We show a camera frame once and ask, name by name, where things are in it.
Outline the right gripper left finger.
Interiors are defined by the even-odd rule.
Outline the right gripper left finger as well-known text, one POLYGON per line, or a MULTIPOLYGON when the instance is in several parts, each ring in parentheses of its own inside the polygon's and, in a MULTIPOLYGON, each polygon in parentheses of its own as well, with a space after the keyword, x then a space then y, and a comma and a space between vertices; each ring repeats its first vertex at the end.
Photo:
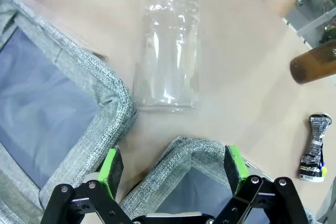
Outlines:
POLYGON ((115 201, 122 171, 120 150, 112 148, 97 178, 76 188, 59 184, 53 189, 41 223, 81 223, 86 214, 96 214, 103 223, 131 223, 115 201))

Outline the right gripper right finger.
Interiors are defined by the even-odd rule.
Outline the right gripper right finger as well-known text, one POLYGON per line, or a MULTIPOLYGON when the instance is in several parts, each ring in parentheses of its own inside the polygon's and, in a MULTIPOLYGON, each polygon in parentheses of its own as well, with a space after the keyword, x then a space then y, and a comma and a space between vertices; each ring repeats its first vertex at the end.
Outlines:
POLYGON ((262 209, 269 223, 308 223, 308 217, 292 180, 273 182, 251 175, 235 145, 225 146, 224 170, 233 196, 215 223, 244 223, 252 209, 262 209))

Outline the person's left hand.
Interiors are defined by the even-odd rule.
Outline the person's left hand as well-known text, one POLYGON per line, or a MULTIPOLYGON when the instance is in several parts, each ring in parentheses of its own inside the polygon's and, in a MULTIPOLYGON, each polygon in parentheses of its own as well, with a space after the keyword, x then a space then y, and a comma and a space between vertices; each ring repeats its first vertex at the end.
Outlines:
POLYGON ((296 5, 297 0, 262 0, 262 2, 283 18, 296 5))

